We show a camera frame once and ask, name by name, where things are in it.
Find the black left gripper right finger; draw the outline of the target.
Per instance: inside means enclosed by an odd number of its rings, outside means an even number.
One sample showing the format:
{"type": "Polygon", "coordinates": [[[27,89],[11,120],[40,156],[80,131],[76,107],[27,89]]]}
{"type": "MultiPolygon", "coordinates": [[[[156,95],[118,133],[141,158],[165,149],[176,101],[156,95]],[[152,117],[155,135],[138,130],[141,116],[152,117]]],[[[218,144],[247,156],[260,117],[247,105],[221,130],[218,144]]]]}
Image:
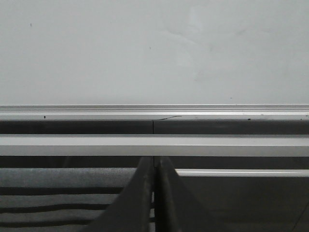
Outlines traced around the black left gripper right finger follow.
{"type": "Polygon", "coordinates": [[[157,232],[229,232],[184,185],[168,157],[155,169],[154,214],[157,232]]]}

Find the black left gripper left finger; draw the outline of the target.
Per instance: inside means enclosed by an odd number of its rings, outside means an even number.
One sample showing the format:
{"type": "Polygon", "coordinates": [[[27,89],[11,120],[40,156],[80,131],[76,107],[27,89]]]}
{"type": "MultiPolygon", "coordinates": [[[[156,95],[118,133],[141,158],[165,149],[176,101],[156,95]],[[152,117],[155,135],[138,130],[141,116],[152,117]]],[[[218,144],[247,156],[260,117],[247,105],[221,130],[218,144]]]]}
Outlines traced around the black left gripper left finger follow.
{"type": "Polygon", "coordinates": [[[153,190],[153,159],[143,157],[130,182],[86,232],[148,232],[153,190]]]}

